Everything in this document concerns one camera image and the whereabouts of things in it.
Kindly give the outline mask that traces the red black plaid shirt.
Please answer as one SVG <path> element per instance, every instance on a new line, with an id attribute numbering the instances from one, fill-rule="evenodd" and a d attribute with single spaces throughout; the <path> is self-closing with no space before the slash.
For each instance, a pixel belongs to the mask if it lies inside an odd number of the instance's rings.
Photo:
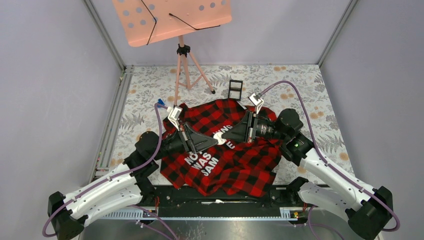
<path id="1" fill-rule="evenodd" d="M 217 99 L 198 106 L 180 104 L 182 123 L 212 137 L 225 133 L 241 122 L 254 106 L 244 106 L 233 99 Z M 252 143 L 227 140 L 197 154 L 174 153 L 161 159 L 160 173 L 176 189 L 188 185 L 203 196 L 217 190 L 263 197 L 273 184 L 274 168 L 282 159 L 281 140 L 257 138 Z"/>

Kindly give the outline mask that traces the small round brooch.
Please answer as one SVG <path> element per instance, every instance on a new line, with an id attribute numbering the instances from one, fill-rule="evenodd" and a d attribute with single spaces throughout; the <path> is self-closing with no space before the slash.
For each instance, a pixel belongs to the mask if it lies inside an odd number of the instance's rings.
<path id="1" fill-rule="evenodd" d="M 217 141 L 218 145 L 224 145 L 227 141 L 225 138 L 223 138 L 223 133 L 219 131 L 214 133 L 213 138 Z"/>

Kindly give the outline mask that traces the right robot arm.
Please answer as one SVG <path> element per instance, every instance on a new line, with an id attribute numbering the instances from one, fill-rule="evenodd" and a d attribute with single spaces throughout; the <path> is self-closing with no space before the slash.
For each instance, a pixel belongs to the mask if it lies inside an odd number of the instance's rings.
<path id="1" fill-rule="evenodd" d="M 252 143 L 256 138 L 282 140 L 282 156 L 324 181 L 327 190 L 298 177 L 289 184 L 287 201 L 320 207 L 346 221 L 362 239 L 373 240 L 391 220 L 393 194 L 384 186 L 375 188 L 352 176 L 322 154 L 314 142 L 301 133 L 303 122 L 296 110 L 281 111 L 276 121 L 247 111 L 241 122 L 220 135 L 221 140 Z"/>

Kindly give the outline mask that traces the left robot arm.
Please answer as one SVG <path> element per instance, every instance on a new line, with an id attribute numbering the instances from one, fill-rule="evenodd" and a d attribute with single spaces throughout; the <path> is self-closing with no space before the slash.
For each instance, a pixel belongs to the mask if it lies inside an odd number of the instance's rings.
<path id="1" fill-rule="evenodd" d="M 63 194 L 59 191 L 48 197 L 48 223 L 52 237 L 71 240 L 100 217 L 121 208 L 152 204 L 155 188 L 148 180 L 159 166 L 155 160 L 176 153 L 199 153 L 224 142 L 221 133 L 207 136 L 188 124 L 163 139 L 152 131 L 142 134 L 135 151 L 123 163 L 90 184 Z"/>

